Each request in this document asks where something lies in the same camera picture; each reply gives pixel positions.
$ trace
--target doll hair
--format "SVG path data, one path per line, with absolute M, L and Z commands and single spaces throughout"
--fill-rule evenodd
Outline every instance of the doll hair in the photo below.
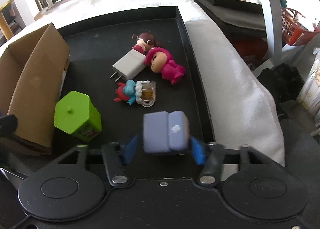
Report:
M 156 47 L 161 47 L 162 46 L 160 43 L 156 42 L 154 36 L 150 32 L 142 33 L 139 36 L 133 35 L 132 39 L 133 40 L 136 39 L 137 41 L 140 40 L 140 39 L 143 39 L 143 41 L 148 45 L 154 45 Z

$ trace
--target black tray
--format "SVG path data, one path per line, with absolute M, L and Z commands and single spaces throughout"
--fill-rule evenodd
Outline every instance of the black tray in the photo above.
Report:
M 117 85 L 109 78 L 113 73 L 111 66 L 136 43 L 132 35 L 145 31 L 152 32 L 172 53 L 175 62 L 186 68 L 185 77 L 177 85 L 171 85 L 146 67 L 134 80 L 156 81 L 156 103 L 150 108 L 116 103 L 113 99 Z M 76 22 L 60 28 L 59 32 L 70 47 L 71 61 L 61 96 L 71 90 L 85 93 L 101 114 L 102 132 L 88 143 L 89 148 L 101 148 L 105 143 L 139 134 L 137 154 L 126 170 L 130 176 L 198 176 L 199 167 L 190 156 L 150 157 L 143 152 L 141 142 L 144 114 L 177 110 L 188 117 L 192 136 L 206 142 L 214 139 L 201 77 L 179 9 L 167 6 L 121 11 Z M 56 129 L 53 153 L 60 155 L 81 143 Z M 168 172 L 166 167 L 172 161 L 177 163 Z

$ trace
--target brown-haired doll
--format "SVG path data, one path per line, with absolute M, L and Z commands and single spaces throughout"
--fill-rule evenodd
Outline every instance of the brown-haired doll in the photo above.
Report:
M 145 54 L 154 46 L 161 47 L 161 44 L 156 42 L 153 34 L 150 32 L 142 33 L 139 36 L 133 35 L 132 39 L 137 40 L 137 44 L 135 44 L 132 49 L 142 54 Z

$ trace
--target white fabric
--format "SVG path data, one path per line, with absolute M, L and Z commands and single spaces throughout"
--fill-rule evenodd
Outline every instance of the white fabric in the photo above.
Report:
M 49 22 L 60 28 L 106 13 L 172 5 L 179 7 L 186 22 L 217 142 L 227 148 L 251 144 L 284 164 L 283 136 L 272 96 L 253 76 L 218 26 L 193 0 L 74 0 L 26 27 L 8 43 Z

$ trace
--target purple box toy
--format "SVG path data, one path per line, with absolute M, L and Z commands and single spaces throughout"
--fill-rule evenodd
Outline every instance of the purple box toy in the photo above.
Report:
M 182 111 L 143 116 L 143 147 L 146 153 L 184 152 L 188 148 L 189 121 Z

